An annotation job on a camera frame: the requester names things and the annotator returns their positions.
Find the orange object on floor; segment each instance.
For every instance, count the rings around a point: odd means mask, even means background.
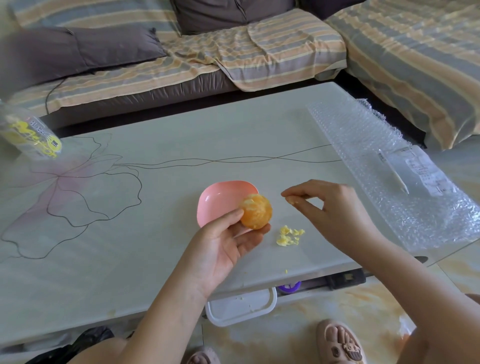
[[[252,230],[261,229],[272,218],[272,206],[266,197],[259,194],[248,195],[240,204],[243,209],[242,224]]]

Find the plastic bottle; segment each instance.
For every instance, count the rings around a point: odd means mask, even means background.
[[[0,100],[0,135],[32,160],[55,159],[61,140],[29,110]]]

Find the black cord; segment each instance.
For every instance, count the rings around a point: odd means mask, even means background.
[[[45,110],[47,111],[47,115],[50,114],[50,111],[48,110],[48,98],[50,97],[50,95],[52,94],[53,91],[55,91],[57,88],[59,88],[61,86],[62,83],[65,82],[65,80],[67,79],[68,77],[65,77],[63,80],[60,81],[60,83],[58,85],[56,85],[53,89],[51,89],[49,92],[48,92],[48,95],[47,97],[45,98]]]

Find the sandal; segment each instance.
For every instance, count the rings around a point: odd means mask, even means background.
[[[343,328],[345,333],[338,335],[336,342],[326,337],[327,329]],[[357,336],[347,325],[334,321],[324,320],[317,326],[317,347],[322,364],[367,364],[365,352]]]
[[[203,346],[197,348],[195,353],[187,360],[187,364],[194,364],[193,358],[195,356],[204,358],[207,364],[220,364],[220,359],[212,348]]]

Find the person's left hand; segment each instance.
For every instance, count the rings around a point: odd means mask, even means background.
[[[229,212],[202,227],[192,238],[176,269],[188,272],[207,299],[237,261],[262,242],[270,224],[259,230],[240,223],[242,209]]]

